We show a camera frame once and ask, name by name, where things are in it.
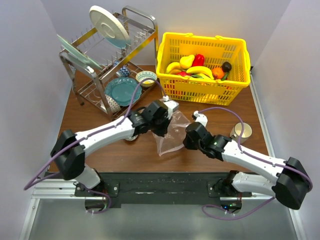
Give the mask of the clear zip top bag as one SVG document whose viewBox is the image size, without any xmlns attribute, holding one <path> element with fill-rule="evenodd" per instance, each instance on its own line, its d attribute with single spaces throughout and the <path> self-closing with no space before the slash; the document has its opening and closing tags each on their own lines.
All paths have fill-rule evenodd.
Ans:
<svg viewBox="0 0 320 240">
<path fill-rule="evenodd" d="M 153 133 L 157 153 L 161 157 L 164 154 L 175 152 L 184 147 L 183 140 L 186 137 L 185 129 L 191 122 L 179 110 L 172 114 L 171 122 L 164 137 Z"/>
</svg>

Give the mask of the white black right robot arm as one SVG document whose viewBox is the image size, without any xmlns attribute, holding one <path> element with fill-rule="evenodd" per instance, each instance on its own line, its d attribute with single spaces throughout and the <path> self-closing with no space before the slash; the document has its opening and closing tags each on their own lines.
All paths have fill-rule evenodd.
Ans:
<svg viewBox="0 0 320 240">
<path fill-rule="evenodd" d="M 227 196 L 233 197 L 244 192 L 258 193 L 298 210 L 311 190 L 306 170 L 294 157 L 284 160 L 258 153 L 238 145 L 227 136 L 211 135 L 200 122 L 191 123 L 185 132 L 183 144 L 186 149 L 199 150 L 210 159 L 236 164 L 251 171 L 230 171 L 222 182 L 223 192 Z"/>
</svg>

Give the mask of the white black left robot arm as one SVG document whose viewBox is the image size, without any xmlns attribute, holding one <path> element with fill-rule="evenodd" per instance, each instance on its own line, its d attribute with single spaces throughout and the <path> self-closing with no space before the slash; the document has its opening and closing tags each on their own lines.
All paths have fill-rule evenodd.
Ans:
<svg viewBox="0 0 320 240">
<path fill-rule="evenodd" d="M 104 184 L 97 171 L 86 164 L 86 157 L 114 142 L 149 131 L 164 137 L 178 107 L 174 100 L 155 100 L 147 107 L 130 111 L 105 125 L 76 133 L 65 130 L 58 137 L 51 157 L 65 181 L 76 180 L 92 196 L 99 196 Z"/>
</svg>

